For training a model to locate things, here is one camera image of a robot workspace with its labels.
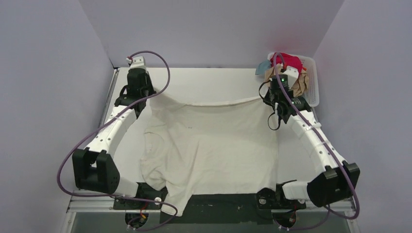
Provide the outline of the cream white t shirt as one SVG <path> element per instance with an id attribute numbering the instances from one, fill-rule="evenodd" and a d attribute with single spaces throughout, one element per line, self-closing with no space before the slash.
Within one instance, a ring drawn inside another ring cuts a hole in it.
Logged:
<path id="1" fill-rule="evenodd" d="M 167 189 L 162 212 L 182 216 L 193 195 L 276 189 L 273 110 L 259 97 L 195 103 L 162 94 L 150 108 L 140 169 L 150 187 Z"/>

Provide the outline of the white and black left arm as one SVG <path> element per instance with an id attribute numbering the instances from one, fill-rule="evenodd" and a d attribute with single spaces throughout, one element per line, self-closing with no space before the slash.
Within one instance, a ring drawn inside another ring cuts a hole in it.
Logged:
<path id="1" fill-rule="evenodd" d="M 113 156 L 127 130 L 145 108 L 146 98 L 155 93 L 145 68 L 128 71 L 127 85 L 114 103 L 107 126 L 99 130 L 84 149 L 76 149 L 72 154 L 77 188 L 126 196 L 126 203 L 134 209 L 144 205 L 145 195 L 138 191 L 138 183 L 120 175 Z"/>

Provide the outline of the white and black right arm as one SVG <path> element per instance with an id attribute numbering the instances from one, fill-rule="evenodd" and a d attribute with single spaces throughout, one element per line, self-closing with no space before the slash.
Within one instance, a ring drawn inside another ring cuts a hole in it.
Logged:
<path id="1" fill-rule="evenodd" d="M 297 136 L 314 164 L 315 177 L 310 181 L 292 180 L 276 186 L 275 203 L 289 207 L 294 200 L 309 200 L 317 207 L 355 197 L 360 168 L 348 163 L 327 140 L 321 124 L 303 97 L 292 96 L 288 76 L 270 78 L 262 100 L 272 107 L 277 122 L 284 122 Z"/>

